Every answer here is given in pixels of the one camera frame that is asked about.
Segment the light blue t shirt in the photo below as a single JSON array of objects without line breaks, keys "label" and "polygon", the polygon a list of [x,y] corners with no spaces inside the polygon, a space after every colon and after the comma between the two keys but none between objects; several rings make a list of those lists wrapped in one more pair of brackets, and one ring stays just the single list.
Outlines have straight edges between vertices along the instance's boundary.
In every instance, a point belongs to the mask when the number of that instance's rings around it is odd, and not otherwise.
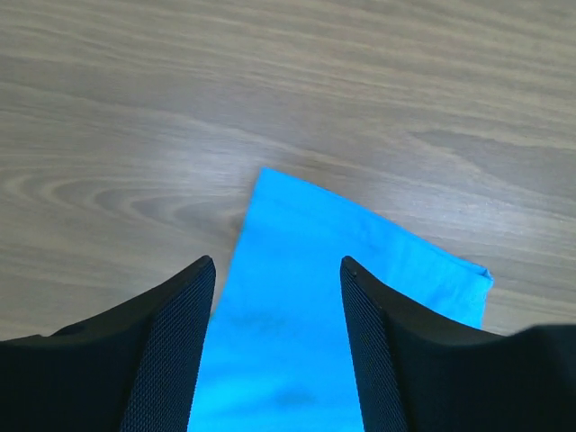
[{"label": "light blue t shirt", "polygon": [[359,431],[339,269],[479,328],[493,280],[362,206],[265,168],[206,335],[192,431]]}]

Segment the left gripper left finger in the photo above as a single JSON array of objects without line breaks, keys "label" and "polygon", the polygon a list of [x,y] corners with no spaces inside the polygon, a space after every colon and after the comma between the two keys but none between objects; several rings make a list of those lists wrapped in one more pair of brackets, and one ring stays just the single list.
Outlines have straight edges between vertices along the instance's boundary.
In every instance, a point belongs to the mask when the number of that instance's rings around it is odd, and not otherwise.
[{"label": "left gripper left finger", "polygon": [[186,430],[215,277],[203,256],[92,318],[3,341],[2,430]]}]

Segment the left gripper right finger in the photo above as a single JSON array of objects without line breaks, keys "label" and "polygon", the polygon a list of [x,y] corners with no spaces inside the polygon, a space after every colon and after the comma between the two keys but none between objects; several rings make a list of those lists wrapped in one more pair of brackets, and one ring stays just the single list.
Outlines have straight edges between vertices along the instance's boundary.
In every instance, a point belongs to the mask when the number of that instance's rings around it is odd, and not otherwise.
[{"label": "left gripper right finger", "polygon": [[340,267],[355,383],[367,431],[572,431],[575,327],[509,336],[444,317]]}]

